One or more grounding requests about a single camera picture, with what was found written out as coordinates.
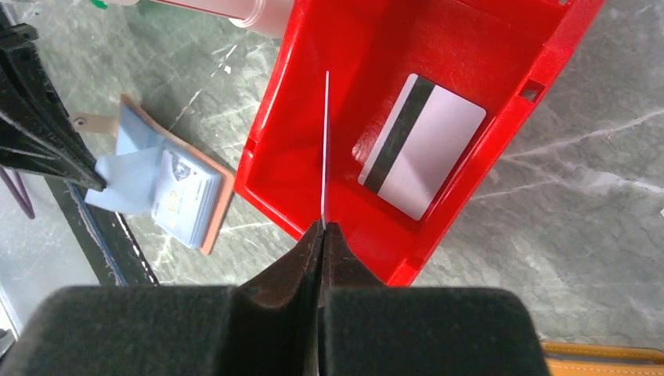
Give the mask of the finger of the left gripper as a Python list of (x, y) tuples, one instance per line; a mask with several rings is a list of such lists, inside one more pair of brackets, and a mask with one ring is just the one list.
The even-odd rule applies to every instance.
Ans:
[(100, 191), (106, 182), (42, 66), (37, 38), (25, 23), (1, 31), (1, 166)]

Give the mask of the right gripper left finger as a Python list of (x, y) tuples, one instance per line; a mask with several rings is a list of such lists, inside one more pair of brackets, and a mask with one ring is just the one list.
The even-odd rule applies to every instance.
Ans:
[(74, 286), (47, 297), (4, 375), (316, 375), (324, 226), (240, 286)]

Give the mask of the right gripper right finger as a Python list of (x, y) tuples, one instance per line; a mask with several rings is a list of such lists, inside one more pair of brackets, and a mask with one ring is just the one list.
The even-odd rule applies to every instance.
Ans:
[(321, 375), (546, 375), (531, 316), (495, 287), (388, 287), (320, 223)]

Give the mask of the blue striped credit card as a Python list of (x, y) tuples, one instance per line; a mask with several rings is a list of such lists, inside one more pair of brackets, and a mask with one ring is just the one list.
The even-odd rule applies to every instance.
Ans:
[(411, 219), (421, 219), (486, 115), (483, 107), (410, 74), (359, 183)]

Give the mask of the white thin credit card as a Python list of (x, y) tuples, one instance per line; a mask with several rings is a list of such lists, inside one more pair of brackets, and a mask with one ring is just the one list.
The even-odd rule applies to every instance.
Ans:
[(328, 187), (328, 156), (329, 156), (329, 126), (330, 126), (330, 72), (325, 72), (324, 103), (323, 103), (323, 141), (322, 141), (322, 168), (321, 168), (321, 197), (320, 214), (324, 230), (327, 229), (327, 187)]

